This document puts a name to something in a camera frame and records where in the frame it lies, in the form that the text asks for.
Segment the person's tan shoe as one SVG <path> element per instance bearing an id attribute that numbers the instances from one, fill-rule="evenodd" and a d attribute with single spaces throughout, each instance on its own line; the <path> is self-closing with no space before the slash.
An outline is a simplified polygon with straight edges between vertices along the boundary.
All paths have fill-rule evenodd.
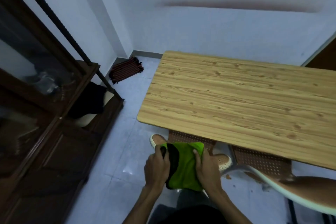
<path id="1" fill-rule="evenodd" d="M 220 172 L 227 170 L 232 165 L 232 159 L 226 154 L 214 154 L 212 158 L 218 164 Z"/>
<path id="2" fill-rule="evenodd" d="M 153 134 L 149 138 L 151 146 L 155 149 L 156 146 L 164 147 L 167 149 L 168 141 L 160 134 Z"/>

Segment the person's left forearm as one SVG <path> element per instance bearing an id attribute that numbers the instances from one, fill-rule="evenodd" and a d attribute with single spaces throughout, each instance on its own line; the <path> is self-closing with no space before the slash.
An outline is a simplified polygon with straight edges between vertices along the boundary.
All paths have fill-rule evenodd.
<path id="1" fill-rule="evenodd" d="M 146 224 L 157 199 L 163 191 L 163 185 L 145 185 L 122 224 Z"/>

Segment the person's tan right shoe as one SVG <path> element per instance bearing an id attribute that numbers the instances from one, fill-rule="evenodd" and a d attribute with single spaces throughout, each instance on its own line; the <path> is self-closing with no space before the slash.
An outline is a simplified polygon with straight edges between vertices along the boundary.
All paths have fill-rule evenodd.
<path id="1" fill-rule="evenodd" d="M 227 170 L 232 165 L 232 159 L 226 154 L 214 154 L 212 158 L 218 164 L 220 172 Z"/>

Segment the green and black cloth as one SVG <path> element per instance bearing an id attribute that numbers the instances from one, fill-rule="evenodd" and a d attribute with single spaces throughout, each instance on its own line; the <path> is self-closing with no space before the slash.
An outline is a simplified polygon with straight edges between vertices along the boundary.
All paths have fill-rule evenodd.
<path id="1" fill-rule="evenodd" d="M 166 181 L 166 188 L 170 190 L 187 189 L 195 192 L 203 190 L 195 170 L 195 156 L 193 149 L 203 155 L 204 144 L 173 142 L 167 143 L 170 173 Z"/>

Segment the person's dark trousers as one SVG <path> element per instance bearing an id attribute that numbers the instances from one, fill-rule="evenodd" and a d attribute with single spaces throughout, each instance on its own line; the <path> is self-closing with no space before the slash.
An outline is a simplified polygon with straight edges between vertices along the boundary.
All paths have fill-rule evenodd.
<path id="1" fill-rule="evenodd" d="M 217 206 L 205 195 L 183 189 L 176 207 L 159 204 L 148 224 L 228 224 Z"/>

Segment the dark wooden glass cabinet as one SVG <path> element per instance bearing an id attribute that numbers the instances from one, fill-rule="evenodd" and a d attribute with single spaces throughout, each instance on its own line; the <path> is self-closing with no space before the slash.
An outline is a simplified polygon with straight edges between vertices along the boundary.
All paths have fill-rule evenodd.
<path id="1" fill-rule="evenodd" d="M 23 0 L 0 0 L 0 224 L 65 222 L 123 108 L 114 95 L 86 127 L 68 117 L 99 68 L 76 60 Z M 48 69 L 73 74 L 66 100 L 23 81 Z"/>

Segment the person's right forearm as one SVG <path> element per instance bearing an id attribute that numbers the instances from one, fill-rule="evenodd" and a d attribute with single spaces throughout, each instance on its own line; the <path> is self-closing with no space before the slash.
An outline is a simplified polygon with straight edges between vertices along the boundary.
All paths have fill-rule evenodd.
<path id="1" fill-rule="evenodd" d="M 228 224 L 252 224 L 252 222 L 233 204 L 222 188 L 205 190 L 205 192 L 223 214 Z"/>

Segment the person's right hand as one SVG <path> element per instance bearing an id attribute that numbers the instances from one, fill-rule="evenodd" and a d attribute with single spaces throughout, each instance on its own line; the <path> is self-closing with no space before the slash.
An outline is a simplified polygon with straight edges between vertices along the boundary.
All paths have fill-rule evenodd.
<path id="1" fill-rule="evenodd" d="M 218 169 L 218 164 L 209 155 L 207 149 L 203 150 L 202 166 L 195 166 L 197 178 L 204 190 L 214 188 L 222 188 L 221 175 Z"/>

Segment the black twisted metal rod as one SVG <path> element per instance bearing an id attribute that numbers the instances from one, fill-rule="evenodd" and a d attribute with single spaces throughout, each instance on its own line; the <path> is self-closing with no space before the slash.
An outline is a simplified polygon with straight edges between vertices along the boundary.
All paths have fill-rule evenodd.
<path id="1" fill-rule="evenodd" d="M 103 0 L 23 0 L 57 40 L 75 58 L 100 65 L 95 83 L 109 83 L 108 74 L 117 59 L 128 59 L 129 45 L 122 44 Z"/>

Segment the person's left hand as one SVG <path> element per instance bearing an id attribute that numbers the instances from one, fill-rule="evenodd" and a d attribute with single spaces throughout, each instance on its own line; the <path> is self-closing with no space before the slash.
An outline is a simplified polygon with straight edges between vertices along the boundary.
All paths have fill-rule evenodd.
<path id="1" fill-rule="evenodd" d="M 170 173 L 169 153 L 167 153 L 163 159 L 160 146 L 157 145 L 154 154 L 151 154 L 146 161 L 144 173 L 145 185 L 163 185 L 164 187 Z"/>

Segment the brown chair with white rim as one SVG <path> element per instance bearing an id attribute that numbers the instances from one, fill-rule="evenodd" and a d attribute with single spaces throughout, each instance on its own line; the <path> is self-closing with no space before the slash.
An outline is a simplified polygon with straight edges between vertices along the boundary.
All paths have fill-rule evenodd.
<path id="1" fill-rule="evenodd" d="M 290 222 L 298 224 L 294 203 L 320 212 L 324 224 L 336 224 L 336 180 L 313 176 L 295 176 L 292 161 L 273 154 L 231 146 L 232 165 L 221 175 L 241 171 L 265 184 L 288 202 Z"/>

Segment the clear glassware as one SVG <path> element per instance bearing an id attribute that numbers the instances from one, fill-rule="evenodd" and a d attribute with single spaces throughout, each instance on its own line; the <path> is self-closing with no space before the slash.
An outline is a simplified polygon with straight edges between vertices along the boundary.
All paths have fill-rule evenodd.
<path id="1" fill-rule="evenodd" d="M 66 100 L 76 85 L 72 73 L 55 69 L 39 71 L 35 75 L 25 76 L 23 81 L 33 86 L 41 94 L 50 96 L 54 102 Z"/>

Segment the person's tan left shoe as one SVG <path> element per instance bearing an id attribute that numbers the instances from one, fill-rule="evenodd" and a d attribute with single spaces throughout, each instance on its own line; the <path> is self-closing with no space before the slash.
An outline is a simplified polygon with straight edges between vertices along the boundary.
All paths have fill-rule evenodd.
<path id="1" fill-rule="evenodd" d="M 168 141 L 160 134 L 153 134 L 149 138 L 151 146 L 155 149 L 156 146 L 164 147 L 167 149 Z"/>

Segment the red black striped folded mat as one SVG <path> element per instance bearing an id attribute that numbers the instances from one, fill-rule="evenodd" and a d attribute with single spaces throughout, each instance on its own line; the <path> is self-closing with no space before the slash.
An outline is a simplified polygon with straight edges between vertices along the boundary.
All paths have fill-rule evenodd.
<path id="1" fill-rule="evenodd" d="M 143 71 L 142 62 L 137 57 L 130 57 L 128 60 L 114 65 L 108 76 L 112 83 L 116 84 Z"/>

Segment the brown perforated chair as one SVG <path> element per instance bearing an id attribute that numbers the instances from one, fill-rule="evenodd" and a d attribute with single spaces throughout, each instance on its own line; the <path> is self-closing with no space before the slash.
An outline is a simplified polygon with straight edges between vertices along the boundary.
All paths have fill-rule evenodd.
<path id="1" fill-rule="evenodd" d="M 216 141 L 204 138 L 204 137 L 198 137 L 187 133 L 182 133 L 174 130 L 169 130 L 169 136 L 168 136 L 169 142 L 184 142 L 184 143 L 196 143 L 200 142 L 204 144 L 204 147 L 208 150 L 209 154 L 213 154 L 213 148 L 216 145 Z"/>

